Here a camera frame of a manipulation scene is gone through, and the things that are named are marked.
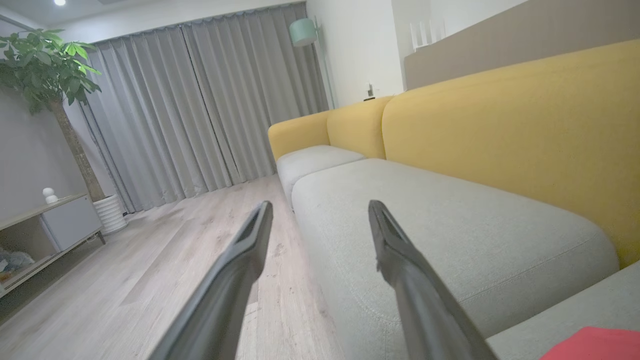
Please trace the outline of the colourful items in cabinet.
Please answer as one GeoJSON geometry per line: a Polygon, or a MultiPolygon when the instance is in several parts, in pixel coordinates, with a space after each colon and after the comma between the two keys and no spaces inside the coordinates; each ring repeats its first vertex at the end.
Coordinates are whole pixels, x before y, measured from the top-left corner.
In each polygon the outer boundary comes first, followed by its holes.
{"type": "Polygon", "coordinates": [[[23,251],[7,251],[0,247],[0,283],[35,263],[34,259],[23,251]]]}

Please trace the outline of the long grey sofa seat cushion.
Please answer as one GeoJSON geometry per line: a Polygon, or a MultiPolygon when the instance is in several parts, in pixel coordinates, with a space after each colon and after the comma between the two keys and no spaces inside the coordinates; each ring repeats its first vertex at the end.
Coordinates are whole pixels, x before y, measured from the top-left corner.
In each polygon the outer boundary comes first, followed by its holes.
{"type": "Polygon", "coordinates": [[[382,159],[316,171],[289,202],[346,360],[409,357],[395,292],[377,271],[372,200],[504,359],[499,334],[621,269],[597,224],[548,203],[382,159]]]}

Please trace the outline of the wide yellow sofa backrest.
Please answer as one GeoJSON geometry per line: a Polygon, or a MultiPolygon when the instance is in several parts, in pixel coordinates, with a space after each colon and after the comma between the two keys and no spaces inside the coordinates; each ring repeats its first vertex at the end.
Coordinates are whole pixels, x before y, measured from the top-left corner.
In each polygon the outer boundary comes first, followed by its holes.
{"type": "Polygon", "coordinates": [[[640,260],[640,39],[394,96],[387,160],[578,214],[640,260]]]}

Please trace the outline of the white ribbed plant pot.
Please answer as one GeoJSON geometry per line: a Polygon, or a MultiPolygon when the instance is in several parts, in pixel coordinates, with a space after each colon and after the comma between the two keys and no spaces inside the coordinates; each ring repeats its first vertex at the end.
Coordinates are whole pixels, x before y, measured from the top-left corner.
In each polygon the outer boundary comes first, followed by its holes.
{"type": "Polygon", "coordinates": [[[121,200],[117,194],[93,202],[93,206],[102,223],[101,232],[103,235],[116,233],[128,226],[121,200]]]}

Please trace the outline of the narrow yellow sofa backrest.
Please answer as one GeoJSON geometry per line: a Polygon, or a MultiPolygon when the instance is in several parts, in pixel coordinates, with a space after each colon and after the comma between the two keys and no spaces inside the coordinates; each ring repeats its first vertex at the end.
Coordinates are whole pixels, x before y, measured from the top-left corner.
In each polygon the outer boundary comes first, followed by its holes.
{"type": "Polygon", "coordinates": [[[327,136],[330,146],[364,155],[386,159],[382,118],[391,96],[358,102],[331,110],[327,116],[327,136]]]}

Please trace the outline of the low white wooden cabinet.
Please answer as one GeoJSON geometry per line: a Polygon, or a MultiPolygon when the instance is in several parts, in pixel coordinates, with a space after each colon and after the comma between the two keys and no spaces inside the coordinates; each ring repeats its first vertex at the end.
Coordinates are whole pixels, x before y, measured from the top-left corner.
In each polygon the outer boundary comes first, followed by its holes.
{"type": "Polygon", "coordinates": [[[12,218],[0,219],[0,249],[34,260],[0,271],[0,299],[63,255],[98,235],[103,224],[87,194],[67,196],[12,218]]]}

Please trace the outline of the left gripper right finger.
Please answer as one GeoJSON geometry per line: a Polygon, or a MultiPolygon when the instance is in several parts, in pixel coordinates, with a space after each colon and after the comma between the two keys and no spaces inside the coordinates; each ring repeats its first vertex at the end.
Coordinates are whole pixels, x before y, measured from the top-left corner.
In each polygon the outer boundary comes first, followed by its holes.
{"type": "Polygon", "coordinates": [[[369,203],[377,270],[393,288],[410,360],[498,360],[390,210],[369,203]]]}

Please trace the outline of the grey pleated curtain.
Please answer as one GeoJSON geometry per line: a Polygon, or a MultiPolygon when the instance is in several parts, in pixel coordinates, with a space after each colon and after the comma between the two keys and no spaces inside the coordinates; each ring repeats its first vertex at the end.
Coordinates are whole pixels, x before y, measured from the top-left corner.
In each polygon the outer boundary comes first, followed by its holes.
{"type": "Polygon", "coordinates": [[[82,114],[129,214],[243,182],[182,27],[87,51],[99,90],[82,114]]]}
{"type": "Polygon", "coordinates": [[[291,41],[306,17],[298,2],[182,27],[227,185],[275,173],[272,125],[329,109],[314,47],[291,41]]]}

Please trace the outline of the mint shade floor lamp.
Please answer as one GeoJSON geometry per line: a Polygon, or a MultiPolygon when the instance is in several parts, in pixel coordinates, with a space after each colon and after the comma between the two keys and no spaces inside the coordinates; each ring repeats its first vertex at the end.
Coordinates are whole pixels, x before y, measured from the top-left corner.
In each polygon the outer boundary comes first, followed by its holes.
{"type": "Polygon", "coordinates": [[[323,40],[322,29],[317,18],[301,18],[295,20],[289,26],[289,35],[294,47],[307,47],[314,45],[317,50],[318,61],[323,68],[322,80],[327,96],[327,104],[331,110],[336,109],[336,98],[331,81],[329,60],[327,59],[326,48],[323,40]]]}

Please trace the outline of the green indoor tree plant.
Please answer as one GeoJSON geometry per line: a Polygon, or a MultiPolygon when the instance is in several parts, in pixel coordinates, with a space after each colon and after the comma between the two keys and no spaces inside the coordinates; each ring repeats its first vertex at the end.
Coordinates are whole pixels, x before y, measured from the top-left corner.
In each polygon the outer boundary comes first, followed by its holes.
{"type": "Polygon", "coordinates": [[[66,42],[62,29],[21,30],[0,36],[0,85],[18,91],[26,100],[30,114],[48,110],[57,120],[67,146],[80,170],[93,202],[106,198],[80,138],[64,105],[87,106],[89,95],[101,92],[94,76],[101,72],[89,65],[92,44],[66,42]]]}

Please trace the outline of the short grey sofa seat cushion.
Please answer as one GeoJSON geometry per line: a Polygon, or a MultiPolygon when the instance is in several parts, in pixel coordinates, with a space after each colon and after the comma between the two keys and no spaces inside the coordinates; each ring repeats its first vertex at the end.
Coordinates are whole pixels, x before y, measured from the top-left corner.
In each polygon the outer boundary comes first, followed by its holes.
{"type": "Polygon", "coordinates": [[[310,146],[282,155],[276,168],[286,202],[293,208],[293,188],[303,177],[364,159],[366,157],[361,153],[330,145],[310,146]]]}

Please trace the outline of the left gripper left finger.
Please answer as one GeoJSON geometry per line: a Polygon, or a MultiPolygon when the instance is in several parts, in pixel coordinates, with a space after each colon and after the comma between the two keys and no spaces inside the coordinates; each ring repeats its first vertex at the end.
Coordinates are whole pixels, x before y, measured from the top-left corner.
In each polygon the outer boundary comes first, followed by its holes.
{"type": "Polygon", "coordinates": [[[150,360],[235,360],[251,289],[265,268],[273,218],[270,202],[250,212],[150,360]]]}

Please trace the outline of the large grey sofa seat cushion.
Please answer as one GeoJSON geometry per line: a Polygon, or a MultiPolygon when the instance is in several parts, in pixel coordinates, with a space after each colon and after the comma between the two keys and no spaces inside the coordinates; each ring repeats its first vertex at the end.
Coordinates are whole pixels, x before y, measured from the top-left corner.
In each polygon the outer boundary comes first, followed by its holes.
{"type": "Polygon", "coordinates": [[[540,360],[585,328],[640,333],[640,260],[487,342],[499,360],[540,360]]]}

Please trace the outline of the white slatted rack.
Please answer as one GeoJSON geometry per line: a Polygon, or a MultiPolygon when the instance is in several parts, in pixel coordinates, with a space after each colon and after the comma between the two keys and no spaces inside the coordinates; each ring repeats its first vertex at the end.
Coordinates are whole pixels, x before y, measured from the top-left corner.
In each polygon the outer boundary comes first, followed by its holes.
{"type": "Polygon", "coordinates": [[[427,28],[424,22],[418,22],[417,24],[409,23],[411,45],[414,52],[446,38],[447,30],[444,20],[439,22],[429,20],[428,25],[429,28],[427,28]]]}

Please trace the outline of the red numbered basketball jersey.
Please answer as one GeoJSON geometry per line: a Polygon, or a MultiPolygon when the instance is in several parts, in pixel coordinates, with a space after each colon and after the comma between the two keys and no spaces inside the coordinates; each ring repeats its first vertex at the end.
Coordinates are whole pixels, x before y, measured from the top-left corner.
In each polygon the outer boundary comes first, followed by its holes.
{"type": "Polygon", "coordinates": [[[640,360],[640,332],[586,326],[540,360],[640,360]]]}

